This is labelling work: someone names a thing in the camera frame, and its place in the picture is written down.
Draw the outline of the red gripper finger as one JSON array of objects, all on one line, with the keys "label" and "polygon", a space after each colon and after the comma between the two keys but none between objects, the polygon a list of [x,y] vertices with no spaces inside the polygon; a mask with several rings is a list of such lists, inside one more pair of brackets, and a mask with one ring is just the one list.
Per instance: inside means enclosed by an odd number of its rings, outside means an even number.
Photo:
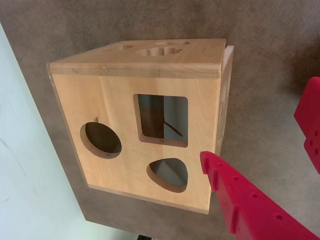
[{"label": "red gripper finger", "polygon": [[237,240],[318,239],[216,154],[202,151],[200,162],[216,192],[227,229]]}]

